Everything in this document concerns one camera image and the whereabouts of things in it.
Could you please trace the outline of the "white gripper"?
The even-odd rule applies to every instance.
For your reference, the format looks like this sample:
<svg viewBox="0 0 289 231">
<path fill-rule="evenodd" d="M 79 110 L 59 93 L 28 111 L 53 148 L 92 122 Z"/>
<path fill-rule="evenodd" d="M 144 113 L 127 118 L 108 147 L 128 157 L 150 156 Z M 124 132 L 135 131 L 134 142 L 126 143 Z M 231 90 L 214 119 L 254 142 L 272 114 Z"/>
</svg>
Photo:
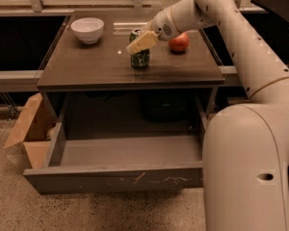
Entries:
<svg viewBox="0 0 289 231">
<path fill-rule="evenodd" d="M 155 46 L 158 39 L 169 41 L 180 35 L 172 16 L 171 7 L 158 12 L 152 22 L 149 21 L 140 28 L 140 32 L 143 34 L 126 47 L 127 52 L 131 55 Z"/>
</svg>

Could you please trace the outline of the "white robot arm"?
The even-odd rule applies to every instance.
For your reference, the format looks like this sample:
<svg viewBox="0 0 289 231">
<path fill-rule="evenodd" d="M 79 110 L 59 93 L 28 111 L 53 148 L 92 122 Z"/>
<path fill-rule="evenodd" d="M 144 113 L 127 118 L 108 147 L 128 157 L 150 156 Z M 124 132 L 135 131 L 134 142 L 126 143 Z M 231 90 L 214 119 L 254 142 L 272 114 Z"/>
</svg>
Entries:
<svg viewBox="0 0 289 231">
<path fill-rule="evenodd" d="M 289 231 L 289 68 L 235 0 L 181 0 L 157 13 L 127 50 L 209 24 L 218 27 L 250 101 L 219 111 L 206 128 L 206 230 Z"/>
</svg>

